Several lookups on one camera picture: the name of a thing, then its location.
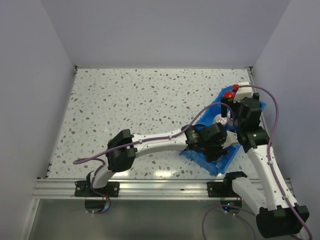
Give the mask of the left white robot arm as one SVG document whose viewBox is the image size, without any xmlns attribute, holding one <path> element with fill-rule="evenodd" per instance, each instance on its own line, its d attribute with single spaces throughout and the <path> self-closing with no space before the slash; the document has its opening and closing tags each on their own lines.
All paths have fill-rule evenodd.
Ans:
<svg viewBox="0 0 320 240">
<path fill-rule="evenodd" d="M 90 174 L 86 190 L 92 196 L 103 193 L 104 187 L 116 173 L 129 170 L 134 160 L 144 155 L 166 151 L 196 151 L 204 155 L 208 163 L 227 155 L 235 134 L 221 123 L 210 126 L 186 125 L 182 129 L 151 135 L 131 134 L 129 129 L 120 131 L 107 144 L 104 154 L 107 163 Z"/>
</svg>

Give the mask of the red lid sauce jar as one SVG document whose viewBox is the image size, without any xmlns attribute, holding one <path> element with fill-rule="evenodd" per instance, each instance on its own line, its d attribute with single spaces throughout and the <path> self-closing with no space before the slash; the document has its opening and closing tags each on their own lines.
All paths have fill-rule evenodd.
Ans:
<svg viewBox="0 0 320 240">
<path fill-rule="evenodd" d="M 236 96 L 236 93 L 234 91 L 226 91 L 223 96 L 225 98 L 234 98 Z"/>
</svg>

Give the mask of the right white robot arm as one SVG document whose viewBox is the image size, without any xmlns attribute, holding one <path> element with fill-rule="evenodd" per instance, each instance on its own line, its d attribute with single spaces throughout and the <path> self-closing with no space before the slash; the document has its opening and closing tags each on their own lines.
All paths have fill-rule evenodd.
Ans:
<svg viewBox="0 0 320 240">
<path fill-rule="evenodd" d="M 297 235 L 310 216 L 305 205 L 299 205 L 289 190 L 270 146 L 270 137 L 260 125 L 262 104 L 259 94 L 245 96 L 241 100 L 221 97 L 224 106 L 221 115 L 225 117 L 230 107 L 235 121 L 239 144 L 251 160 L 263 192 L 255 189 L 243 172 L 228 173 L 224 178 L 223 192 L 227 196 L 236 194 L 251 208 L 260 234 L 266 238 Z"/>
</svg>

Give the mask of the blue plastic divided bin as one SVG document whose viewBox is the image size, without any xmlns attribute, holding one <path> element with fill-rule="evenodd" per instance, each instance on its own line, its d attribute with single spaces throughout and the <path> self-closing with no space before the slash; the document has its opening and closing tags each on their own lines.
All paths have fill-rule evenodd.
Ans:
<svg viewBox="0 0 320 240">
<path fill-rule="evenodd" d="M 220 92 L 220 94 L 215 99 L 215 101 L 212 102 L 210 107 L 208 107 L 207 109 L 204 110 L 203 115 L 200 118 L 198 118 L 197 122 L 195 124 L 193 124 L 193 126 L 194 125 L 205 125 L 205 126 L 209 127 L 209 126 L 215 124 L 214 123 L 215 116 L 218 114 L 221 114 L 221 106 L 222 106 L 221 105 L 221 97 L 227 91 L 233 91 L 232 86 L 224 88 Z M 263 109 L 265 107 L 265 103 L 263 103 L 261 101 L 260 101 L 260 103 L 261 103 L 262 111 L 263 111 Z M 227 125 L 225 125 L 224 128 L 227 131 L 231 131 L 231 132 L 233 131 L 233 129 L 236 129 L 236 127 L 229 127 Z M 181 152 L 181 154 L 184 157 L 186 157 L 187 159 L 195 162 L 200 167 L 204 168 L 210 175 L 217 176 L 219 174 L 224 174 L 226 172 L 227 168 L 231 164 L 232 159 L 235 157 L 235 155 L 237 154 L 237 152 L 240 148 L 243 148 L 240 144 L 230 146 L 228 148 L 229 149 L 228 155 L 226 155 L 226 156 L 224 156 L 224 157 L 220 158 L 219 160 L 212 162 L 212 163 L 202 163 L 200 156 L 196 155 L 195 153 L 192 153 L 190 151 Z"/>
</svg>

